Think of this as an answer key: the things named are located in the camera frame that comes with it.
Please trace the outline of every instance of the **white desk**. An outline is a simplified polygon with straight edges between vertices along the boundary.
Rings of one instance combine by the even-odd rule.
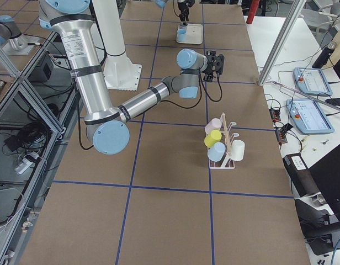
[[[255,53],[255,59],[257,65],[259,66],[259,69],[262,69],[260,67],[264,66],[264,63],[273,47],[275,39],[278,36],[284,20],[285,18],[255,17],[253,24],[247,25],[252,49]],[[307,57],[315,54],[318,50],[319,45],[316,42],[314,36],[311,34],[304,20],[299,18],[295,23],[293,30],[290,33],[275,64],[278,65],[287,61],[304,60]],[[311,67],[318,55],[319,53],[316,54],[312,59],[309,58],[302,62],[285,63],[281,66],[275,66],[273,67],[270,76],[272,80],[278,81],[279,71],[293,71],[295,67]],[[332,68],[324,70],[324,73],[329,82],[339,81],[339,78]],[[279,75],[280,83],[289,87],[295,86],[293,72],[281,72]],[[333,97],[340,97],[340,83],[332,84],[331,87],[333,90]],[[278,100],[281,103],[281,106],[285,106],[285,101],[290,98],[287,95],[282,94],[279,91],[278,86],[271,83],[267,83],[264,85],[264,91],[265,93],[271,94],[274,99]],[[284,88],[283,91],[289,95],[293,95],[292,92],[287,91]],[[295,94],[294,98],[302,98],[302,96]],[[336,112],[335,110],[330,109],[326,106],[322,106],[322,109],[325,111],[326,114]],[[280,116],[282,122],[285,124],[288,121],[288,110],[286,107],[283,107],[281,109]],[[340,144],[340,114],[329,116],[328,119],[331,121],[335,129],[335,132],[333,134],[310,135],[306,137],[306,135],[300,134],[295,128],[293,128],[293,132],[297,134],[299,139],[305,138],[305,141],[303,143],[305,147],[301,155],[305,160],[307,166],[309,167],[311,167],[324,155],[329,153],[338,144]],[[288,135],[287,137],[288,144],[283,145],[281,148],[282,157],[289,153],[299,152],[300,144],[297,139],[290,135]],[[306,247],[310,256],[311,264],[316,264],[320,259],[325,259],[326,265],[330,264],[331,256],[316,256],[313,254],[308,244]],[[340,250],[337,251],[333,265],[340,265]]]

